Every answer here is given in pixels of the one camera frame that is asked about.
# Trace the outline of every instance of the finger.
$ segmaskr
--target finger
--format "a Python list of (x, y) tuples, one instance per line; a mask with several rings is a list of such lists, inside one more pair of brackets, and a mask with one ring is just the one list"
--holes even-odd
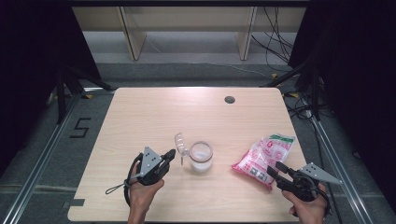
[(139, 165), (139, 163), (140, 163), (140, 161), (138, 161), (137, 163), (136, 163), (136, 165), (134, 166), (134, 169), (132, 170), (132, 175), (135, 175), (136, 174), (136, 167)]
[(157, 183), (152, 185), (152, 187), (155, 189), (155, 191), (158, 191), (160, 188), (163, 187), (163, 185), (165, 185), (165, 181), (163, 179), (160, 179)]
[(294, 217), (297, 217), (297, 210), (294, 206), (290, 208), (289, 214), (293, 215)]
[(326, 192), (326, 187), (324, 187), (324, 185), (319, 183), (318, 186), (319, 186), (319, 189), (323, 190), (323, 192)]
[(130, 186), (132, 186), (132, 185), (134, 185), (134, 184), (137, 184), (139, 181), (137, 181), (137, 179), (131, 179), (130, 181), (129, 181), (129, 185)]
[(293, 193), (289, 191), (283, 190), (282, 194), (287, 200), (293, 203), (294, 206), (300, 206), (303, 203), (303, 201), (301, 201), (299, 198), (297, 198)]

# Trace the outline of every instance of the gray floor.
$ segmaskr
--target gray floor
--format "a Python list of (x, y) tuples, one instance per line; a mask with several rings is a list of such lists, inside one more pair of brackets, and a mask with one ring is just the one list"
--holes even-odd
[[(229, 33), (152, 33), (137, 62), (129, 60), (128, 50), (120, 33), (86, 33), (92, 55), (103, 81), (115, 87), (148, 86), (242, 86), (258, 87), (270, 81), (273, 73), (281, 76), (288, 70), (284, 62), (254, 42), (247, 61), (240, 61), (234, 35)], [(265, 43), (265, 35), (254, 34)], [(295, 34), (285, 34), (292, 42)], [(292, 88), (298, 77), (291, 78), (279, 87)], [(83, 82), (84, 87), (94, 87)], [(67, 219), (68, 204), (74, 197), (93, 144), (105, 118), (112, 94), (95, 94), (78, 101), (56, 148), (50, 155), (35, 191), (26, 205), (19, 223), (71, 223)], [(285, 104), (294, 108), (302, 105), (300, 98), (286, 97)], [(390, 209), (364, 164), (352, 156), (350, 145), (337, 118), (329, 109), (321, 110), (321, 125), (332, 142), (346, 173), (367, 208), (373, 223), (396, 223)], [(89, 130), (84, 138), (75, 130), (79, 119)], [(56, 127), (57, 103), (53, 101), (35, 126), (26, 147), (19, 151), (0, 180), (0, 217), (4, 217), (14, 202), (21, 186), (29, 177), (37, 159), (46, 147)], [(291, 118), (307, 162), (320, 165), (319, 151), (324, 168), (335, 174), (332, 165), (316, 141), (316, 134), (307, 119)], [(343, 223), (359, 223), (342, 188), (332, 185), (336, 207)], [(339, 223), (335, 206), (326, 223)]]

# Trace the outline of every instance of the wire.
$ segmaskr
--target wire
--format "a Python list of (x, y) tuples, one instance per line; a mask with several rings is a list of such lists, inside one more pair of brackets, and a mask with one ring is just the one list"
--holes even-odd
[(260, 41), (258, 41), (256, 39), (256, 37), (254, 37), (254, 35), (251, 36), (262, 48), (271, 51), (271, 53), (275, 54), (277, 57), (279, 57), (283, 62), (287, 63), (288, 62), (288, 58), (286, 58), (285, 56), (281, 55), (280, 53), (274, 51), (273, 49), (269, 49), (266, 46), (264, 46), (264, 44), (262, 44)]
[[(294, 107), (291, 107), (289, 105), (287, 105), (288, 112), (294, 112), (294, 114), (290, 115), (290, 118), (292, 119), (293, 117), (297, 116), (299, 119), (311, 119), (312, 118), (312, 114), (308, 117), (306, 115), (306, 111), (307, 110), (312, 110), (312, 105), (302, 105), (302, 106), (297, 106), (299, 103), (303, 103), (302, 102), (303, 98), (300, 98), (294, 105)], [(324, 105), (318, 105), (319, 108), (327, 108), (328, 106), (326, 104)]]
[(270, 41), (268, 42), (268, 46), (267, 46), (267, 47), (269, 47), (269, 45), (270, 45), (270, 43), (271, 43), (272, 40), (275, 40), (276, 42), (279, 43), (280, 48), (281, 48), (281, 50), (282, 50), (282, 53), (283, 53), (284, 55), (288, 55), (287, 61), (289, 61), (290, 54), (289, 54), (289, 51), (286, 49), (286, 47), (289, 47), (290, 49), (292, 49), (293, 45), (292, 45), (291, 43), (289, 43), (288, 41), (286, 41), (286, 40), (280, 35), (280, 32), (279, 32), (279, 25), (278, 25), (279, 7), (275, 7), (275, 22), (274, 22), (274, 23), (273, 23), (273, 21), (271, 20), (270, 16), (268, 15), (268, 12), (267, 12), (267, 10), (266, 10), (266, 7), (264, 7), (263, 9), (264, 9), (265, 15), (266, 15), (268, 21), (270, 22), (271, 27), (272, 27), (272, 30), (273, 30), (272, 33), (271, 33), (271, 35), (268, 35), (267, 33), (264, 32), (266, 35), (268, 35), (268, 36), (270, 37)]

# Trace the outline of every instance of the hole in table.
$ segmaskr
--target hole in table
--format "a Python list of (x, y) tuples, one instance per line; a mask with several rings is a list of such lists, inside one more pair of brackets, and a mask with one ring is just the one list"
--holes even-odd
[(226, 97), (224, 98), (224, 101), (225, 101), (227, 104), (233, 104), (233, 103), (235, 103), (235, 98), (233, 98), (233, 96), (226, 96)]

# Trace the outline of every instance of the wrist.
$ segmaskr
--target wrist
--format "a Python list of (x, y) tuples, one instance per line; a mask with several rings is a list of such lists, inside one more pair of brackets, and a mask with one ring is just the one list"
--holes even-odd
[(324, 218), (316, 217), (310, 223), (312, 223), (312, 224), (323, 224), (324, 223)]
[(145, 221), (147, 211), (141, 210), (139, 208), (131, 208), (128, 224), (143, 224)]
[(311, 219), (311, 220), (301, 220), (300, 223), (302, 224), (323, 224), (324, 221), (322, 219)]

